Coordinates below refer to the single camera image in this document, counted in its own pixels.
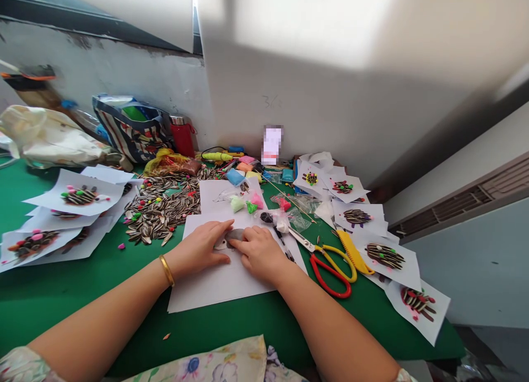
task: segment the green tablecloth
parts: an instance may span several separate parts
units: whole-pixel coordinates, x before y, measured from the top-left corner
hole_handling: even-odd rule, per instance
[[[24,215],[34,206],[21,200],[50,189],[57,175],[58,169],[31,170],[23,161],[0,170],[2,233],[18,229],[24,223],[28,218]],[[269,207],[277,208],[268,200],[277,190],[270,184],[263,189]],[[27,344],[162,253],[161,240],[149,246],[133,246],[127,242],[125,230],[125,225],[117,223],[88,259],[21,267],[0,274],[0,357],[15,346]],[[168,245],[176,245],[182,232],[183,226],[178,227]],[[321,220],[303,234],[313,243],[320,234],[323,243],[341,248],[339,240]],[[127,243],[123,251],[117,248],[122,242]],[[301,251],[309,275],[315,279],[308,253]],[[333,280],[326,274],[324,278]],[[336,290],[343,289],[338,282],[330,285]],[[169,294],[167,290],[156,302],[109,375],[133,375],[176,358],[259,334],[264,334],[267,344],[275,346],[287,366],[299,369],[313,364],[301,330],[277,292],[176,314],[167,313]],[[340,303],[396,359],[428,360],[464,355],[462,342],[448,321],[445,320],[437,344],[432,347],[394,311],[384,292],[360,274],[353,284],[352,296]],[[163,341],[168,333],[171,337]]]

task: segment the bangle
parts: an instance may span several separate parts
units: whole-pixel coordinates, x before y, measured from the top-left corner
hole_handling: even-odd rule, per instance
[[[163,255],[160,255],[158,258],[160,258],[161,264],[164,266],[165,277],[167,277],[167,280],[169,281],[169,284],[171,285],[171,287],[174,287],[175,280],[172,277],[171,269],[169,269],[169,265],[167,265],[167,261],[165,261],[165,258]]]

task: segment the scissors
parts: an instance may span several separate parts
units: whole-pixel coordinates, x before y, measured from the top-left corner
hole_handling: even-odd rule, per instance
[[[295,229],[288,228],[290,231],[290,234],[294,236],[294,238],[303,246],[305,247],[310,253],[310,263],[312,265],[312,269],[314,270],[314,273],[316,275],[316,278],[320,282],[320,285],[324,288],[325,291],[327,291],[330,295],[336,298],[349,298],[351,295],[351,284],[354,283],[357,280],[357,270],[354,268],[353,263],[351,260],[347,257],[346,254],[338,250],[337,248],[324,245],[323,247],[320,247],[318,245],[314,245],[311,242],[309,242],[307,239],[305,239],[300,233],[298,233]],[[325,262],[319,260],[316,255],[314,254],[315,251],[319,251],[323,254],[323,256],[329,261],[329,263],[332,265],[330,267]],[[347,262],[349,267],[351,268],[352,276],[348,277],[339,267],[336,265],[336,263],[332,260],[331,256],[326,251],[333,251],[337,253],[340,257],[344,258],[344,260]],[[320,270],[318,268],[318,265],[327,270],[328,272],[331,272],[336,278],[338,278],[342,283],[346,286],[346,291],[344,293],[338,293],[334,291],[331,287],[325,283],[323,278],[321,277]]]

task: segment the white cloth bag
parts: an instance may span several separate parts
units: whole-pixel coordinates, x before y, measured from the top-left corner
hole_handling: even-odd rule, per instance
[[[40,107],[10,106],[0,115],[0,130],[13,141],[13,158],[35,168],[93,165],[108,148],[65,114]]]

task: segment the skewer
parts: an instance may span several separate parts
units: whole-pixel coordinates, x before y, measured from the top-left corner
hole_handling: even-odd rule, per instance
[[[274,188],[276,188],[276,189],[279,191],[279,193],[281,193],[281,194],[285,197],[285,199],[290,200],[290,201],[291,201],[291,202],[292,202],[292,203],[293,203],[293,204],[299,209],[299,211],[301,211],[303,214],[305,214],[307,217],[309,217],[309,218],[310,218],[310,222],[312,222],[312,223],[316,223],[316,221],[313,220],[313,219],[310,217],[310,215],[308,215],[305,211],[303,211],[303,210],[301,209],[301,207],[300,207],[298,204],[296,204],[296,202],[294,202],[294,199],[293,199],[292,196],[287,196],[286,193],[284,193],[281,189],[279,189],[276,185],[274,185],[273,182],[270,182],[270,180],[268,180],[264,175],[263,175],[262,177],[263,177],[263,178],[264,178],[269,184],[272,184],[272,186],[273,186]]]

